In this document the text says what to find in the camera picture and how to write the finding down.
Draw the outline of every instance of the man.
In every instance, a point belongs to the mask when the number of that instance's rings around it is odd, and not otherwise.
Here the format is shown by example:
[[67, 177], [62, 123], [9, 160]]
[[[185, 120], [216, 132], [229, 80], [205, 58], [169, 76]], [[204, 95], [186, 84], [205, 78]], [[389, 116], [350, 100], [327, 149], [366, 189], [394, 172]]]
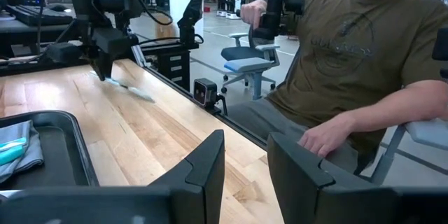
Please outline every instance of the man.
[[[257, 27], [266, 5], [243, 5], [242, 20]], [[444, 62], [431, 54], [446, 26], [438, 0], [305, 0], [295, 30], [300, 58], [285, 83], [229, 116], [264, 139], [282, 132], [354, 172], [387, 127], [445, 112]]]

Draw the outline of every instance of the metal stand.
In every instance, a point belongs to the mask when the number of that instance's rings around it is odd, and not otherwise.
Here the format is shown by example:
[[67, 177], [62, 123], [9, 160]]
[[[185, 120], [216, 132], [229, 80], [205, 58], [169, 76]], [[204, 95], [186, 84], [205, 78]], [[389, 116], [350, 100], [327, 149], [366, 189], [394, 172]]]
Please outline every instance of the metal stand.
[[373, 171], [373, 174], [370, 177], [370, 182], [372, 182], [373, 184], [381, 185], [384, 182], [384, 179], [386, 179], [386, 176], [392, 167], [394, 155], [398, 150], [398, 147], [401, 143], [401, 140], [403, 139], [403, 136], [405, 135], [405, 132], [406, 127], [404, 125], [397, 126], [397, 129], [393, 133], [391, 142], [388, 148], [386, 149], [386, 152], [379, 159], [378, 165], [377, 167], [375, 167], [375, 170]]
[[252, 73], [253, 78], [253, 96], [252, 100], [258, 100], [261, 98], [261, 80], [263, 72]]

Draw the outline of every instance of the blue seat cushion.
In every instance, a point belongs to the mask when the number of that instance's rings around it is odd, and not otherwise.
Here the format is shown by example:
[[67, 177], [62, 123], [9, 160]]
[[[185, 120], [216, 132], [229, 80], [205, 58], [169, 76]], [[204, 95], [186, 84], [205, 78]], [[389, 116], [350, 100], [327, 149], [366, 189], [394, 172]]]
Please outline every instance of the blue seat cushion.
[[265, 58], [265, 55], [262, 51], [250, 48], [248, 46], [224, 48], [221, 51], [221, 56], [223, 56], [223, 58], [227, 61], [250, 59], [253, 57], [259, 57], [261, 59]]

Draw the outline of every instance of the butcher block table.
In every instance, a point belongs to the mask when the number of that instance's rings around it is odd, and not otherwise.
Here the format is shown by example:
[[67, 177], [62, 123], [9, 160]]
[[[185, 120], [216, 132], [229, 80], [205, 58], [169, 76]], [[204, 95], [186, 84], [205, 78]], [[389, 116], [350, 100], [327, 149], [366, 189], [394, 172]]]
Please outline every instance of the butcher block table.
[[62, 110], [76, 116], [101, 186], [146, 186], [214, 130], [225, 134], [220, 223], [282, 223], [266, 152], [125, 59], [113, 78], [153, 101], [101, 82], [90, 66], [0, 78], [0, 116]]

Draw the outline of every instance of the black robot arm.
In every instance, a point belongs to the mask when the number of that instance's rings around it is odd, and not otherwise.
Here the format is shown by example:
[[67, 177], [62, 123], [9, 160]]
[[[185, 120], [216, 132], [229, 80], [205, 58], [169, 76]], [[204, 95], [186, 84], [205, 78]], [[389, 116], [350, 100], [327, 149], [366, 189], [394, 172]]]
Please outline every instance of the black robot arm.
[[286, 33], [286, 27], [281, 23], [284, 11], [301, 15], [305, 0], [267, 0], [266, 13], [260, 19], [259, 28], [253, 31], [254, 38], [274, 40], [280, 34]]
[[195, 24], [202, 18], [202, 0], [190, 0], [183, 12], [183, 17], [177, 22], [181, 43], [195, 43]]

